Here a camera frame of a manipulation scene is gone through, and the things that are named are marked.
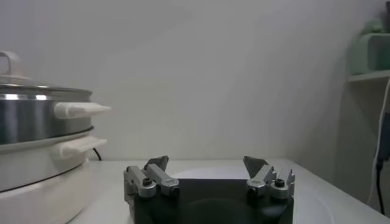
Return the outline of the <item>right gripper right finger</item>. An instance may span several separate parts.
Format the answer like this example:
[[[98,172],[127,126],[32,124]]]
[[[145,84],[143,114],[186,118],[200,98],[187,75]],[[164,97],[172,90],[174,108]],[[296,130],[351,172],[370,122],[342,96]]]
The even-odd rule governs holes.
[[[247,196],[258,198],[269,195],[276,200],[293,198],[295,193],[295,175],[291,169],[282,169],[277,173],[265,160],[245,156],[243,163],[250,178],[246,181]]]

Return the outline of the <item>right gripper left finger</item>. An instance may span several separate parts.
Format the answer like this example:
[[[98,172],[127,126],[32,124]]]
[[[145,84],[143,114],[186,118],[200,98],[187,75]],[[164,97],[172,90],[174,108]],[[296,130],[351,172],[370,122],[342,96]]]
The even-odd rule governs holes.
[[[142,169],[138,166],[127,167],[123,173],[125,197],[152,198],[157,194],[157,189],[165,196],[178,197],[179,180],[165,172],[168,161],[168,156],[160,156],[149,159]]]

